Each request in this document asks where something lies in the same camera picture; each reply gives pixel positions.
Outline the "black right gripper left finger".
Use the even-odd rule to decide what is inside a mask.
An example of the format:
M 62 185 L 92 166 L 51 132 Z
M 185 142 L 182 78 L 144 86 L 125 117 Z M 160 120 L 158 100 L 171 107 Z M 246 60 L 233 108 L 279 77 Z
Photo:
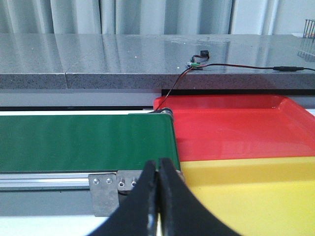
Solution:
M 155 236 L 157 233 L 155 161 L 146 162 L 127 198 L 91 236 Z

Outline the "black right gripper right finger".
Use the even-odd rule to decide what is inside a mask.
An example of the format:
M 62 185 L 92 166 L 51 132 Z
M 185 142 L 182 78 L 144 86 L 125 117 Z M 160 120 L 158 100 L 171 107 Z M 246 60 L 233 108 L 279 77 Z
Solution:
M 168 158 L 159 160 L 162 233 L 165 236 L 237 236 L 192 194 Z

